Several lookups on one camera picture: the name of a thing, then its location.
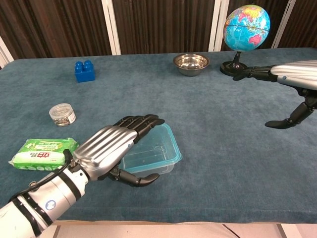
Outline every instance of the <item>green soap package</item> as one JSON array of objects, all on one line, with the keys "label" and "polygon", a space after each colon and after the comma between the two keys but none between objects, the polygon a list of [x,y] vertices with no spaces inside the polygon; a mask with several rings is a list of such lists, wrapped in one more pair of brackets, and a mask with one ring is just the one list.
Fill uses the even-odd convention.
[{"label": "green soap package", "polygon": [[20,170],[52,171],[65,163],[64,149],[71,153],[78,147],[72,139],[28,139],[9,161]]}]

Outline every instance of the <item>wooden panel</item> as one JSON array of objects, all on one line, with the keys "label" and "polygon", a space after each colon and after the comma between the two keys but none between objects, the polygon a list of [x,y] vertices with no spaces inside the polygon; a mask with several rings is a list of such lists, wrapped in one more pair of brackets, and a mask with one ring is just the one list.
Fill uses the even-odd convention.
[{"label": "wooden panel", "polygon": [[[258,5],[264,8],[270,17],[271,27],[266,40],[257,49],[271,48],[287,3],[288,0],[231,0],[229,2],[227,16],[229,16],[235,9],[248,4]],[[221,50],[231,50],[224,40],[222,40]]]},{"label": "wooden panel", "polygon": [[101,0],[2,0],[0,34],[14,59],[111,55]]},{"label": "wooden panel", "polygon": [[122,54],[208,51],[214,0],[114,0]]},{"label": "wooden panel", "polygon": [[297,0],[278,47],[317,48],[316,12],[316,0]]}]

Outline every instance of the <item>black globe base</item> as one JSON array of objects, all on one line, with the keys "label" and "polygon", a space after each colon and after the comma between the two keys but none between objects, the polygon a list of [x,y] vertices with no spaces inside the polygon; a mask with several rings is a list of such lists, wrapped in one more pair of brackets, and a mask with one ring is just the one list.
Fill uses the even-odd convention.
[{"label": "black globe base", "polygon": [[226,61],[222,63],[220,71],[225,75],[235,76],[245,68],[247,68],[247,66],[244,63],[235,64],[233,61]]}]

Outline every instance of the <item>transparent plastic box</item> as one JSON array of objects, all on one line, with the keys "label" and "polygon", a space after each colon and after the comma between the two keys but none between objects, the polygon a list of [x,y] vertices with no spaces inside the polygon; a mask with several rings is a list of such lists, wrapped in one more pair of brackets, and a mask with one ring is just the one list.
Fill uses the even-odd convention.
[{"label": "transparent plastic box", "polygon": [[173,170],[182,159],[175,137],[166,123],[155,126],[122,158],[119,168],[137,177]]}]

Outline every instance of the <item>blue logo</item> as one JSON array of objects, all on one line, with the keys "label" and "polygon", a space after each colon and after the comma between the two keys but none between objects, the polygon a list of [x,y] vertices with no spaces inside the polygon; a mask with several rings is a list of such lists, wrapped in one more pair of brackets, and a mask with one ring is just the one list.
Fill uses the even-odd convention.
[{"label": "blue logo", "polygon": [[56,206],[56,202],[54,200],[50,200],[45,204],[46,210],[52,210]]}]

